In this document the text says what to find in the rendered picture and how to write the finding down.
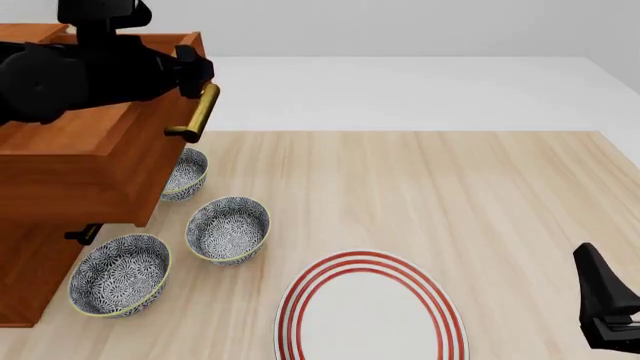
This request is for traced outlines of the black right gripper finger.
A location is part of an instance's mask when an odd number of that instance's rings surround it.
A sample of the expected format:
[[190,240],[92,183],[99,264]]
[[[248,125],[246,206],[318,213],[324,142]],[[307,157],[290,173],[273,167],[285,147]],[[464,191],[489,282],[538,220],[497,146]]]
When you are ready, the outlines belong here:
[[582,243],[573,258],[580,286],[580,320],[640,312],[640,296],[618,278],[594,245]]

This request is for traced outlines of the wooden drawer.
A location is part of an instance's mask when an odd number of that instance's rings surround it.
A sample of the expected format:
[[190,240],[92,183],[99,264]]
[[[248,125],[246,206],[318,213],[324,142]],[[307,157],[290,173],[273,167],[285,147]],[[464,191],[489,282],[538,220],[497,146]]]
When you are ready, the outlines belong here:
[[0,221],[147,224],[212,77],[197,32],[0,43]]

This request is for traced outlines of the white plate with red rings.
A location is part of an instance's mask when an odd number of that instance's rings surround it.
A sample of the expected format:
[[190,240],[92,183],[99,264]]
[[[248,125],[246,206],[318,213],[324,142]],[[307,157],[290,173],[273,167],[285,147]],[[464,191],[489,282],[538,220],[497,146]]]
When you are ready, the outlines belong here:
[[282,296],[275,360],[471,360],[443,287],[414,263],[373,249],[307,266]]

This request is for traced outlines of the long brass drawer handle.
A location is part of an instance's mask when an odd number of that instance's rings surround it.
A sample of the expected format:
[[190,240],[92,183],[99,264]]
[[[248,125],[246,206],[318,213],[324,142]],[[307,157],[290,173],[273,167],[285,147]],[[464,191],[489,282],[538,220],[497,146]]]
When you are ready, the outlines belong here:
[[198,143],[206,128],[207,122],[220,95],[220,88],[215,83],[204,86],[198,105],[185,126],[171,126],[164,129],[166,137],[180,137],[186,143]]

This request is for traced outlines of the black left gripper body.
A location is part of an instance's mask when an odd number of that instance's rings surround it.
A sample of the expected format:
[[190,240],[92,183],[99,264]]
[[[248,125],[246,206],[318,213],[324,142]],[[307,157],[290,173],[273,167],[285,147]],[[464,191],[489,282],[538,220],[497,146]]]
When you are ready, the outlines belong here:
[[180,94],[189,99],[199,98],[214,77],[213,63],[190,45],[176,45],[175,52],[177,60],[173,68]]

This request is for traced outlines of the wooden cabinet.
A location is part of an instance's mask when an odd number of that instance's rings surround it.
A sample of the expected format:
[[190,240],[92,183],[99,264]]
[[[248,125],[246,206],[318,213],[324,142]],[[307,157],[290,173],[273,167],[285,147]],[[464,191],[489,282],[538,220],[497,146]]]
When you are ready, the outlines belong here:
[[0,327],[34,326],[81,249],[64,233],[105,222],[125,202],[110,152],[133,107],[0,127]]

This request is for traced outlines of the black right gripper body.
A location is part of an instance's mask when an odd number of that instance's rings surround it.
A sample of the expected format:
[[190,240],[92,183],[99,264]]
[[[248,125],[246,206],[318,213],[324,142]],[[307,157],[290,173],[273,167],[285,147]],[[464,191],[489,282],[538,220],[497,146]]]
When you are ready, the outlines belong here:
[[633,314],[581,314],[581,330],[592,349],[640,351],[640,320]]

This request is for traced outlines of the patterned blue white bowl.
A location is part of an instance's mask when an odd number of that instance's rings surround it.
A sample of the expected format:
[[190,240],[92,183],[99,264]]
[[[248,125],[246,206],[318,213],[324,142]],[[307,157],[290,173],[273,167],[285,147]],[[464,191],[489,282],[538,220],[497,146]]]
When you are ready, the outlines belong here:
[[189,200],[204,185],[208,172],[208,158],[197,149],[185,147],[166,182],[160,200],[179,202]]
[[194,212],[185,239],[197,257],[216,266],[237,266],[261,251],[270,225],[269,212],[256,200],[222,197]]
[[148,308],[164,291],[170,248],[149,234],[129,234],[94,248],[76,266],[69,301],[89,317],[123,318]]

